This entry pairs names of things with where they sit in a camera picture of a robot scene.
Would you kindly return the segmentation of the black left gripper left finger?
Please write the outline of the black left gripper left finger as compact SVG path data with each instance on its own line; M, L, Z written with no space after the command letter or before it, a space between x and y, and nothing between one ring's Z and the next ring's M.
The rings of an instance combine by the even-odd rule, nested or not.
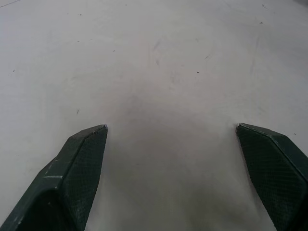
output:
M34 178L2 231L83 231L100 181L108 128L82 130Z

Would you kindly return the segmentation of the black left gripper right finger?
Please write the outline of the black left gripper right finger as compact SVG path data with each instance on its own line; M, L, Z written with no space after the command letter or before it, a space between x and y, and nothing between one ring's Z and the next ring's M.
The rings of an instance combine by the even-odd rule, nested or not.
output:
M308 158L285 135L267 128L236 128L249 177L278 231L308 229Z

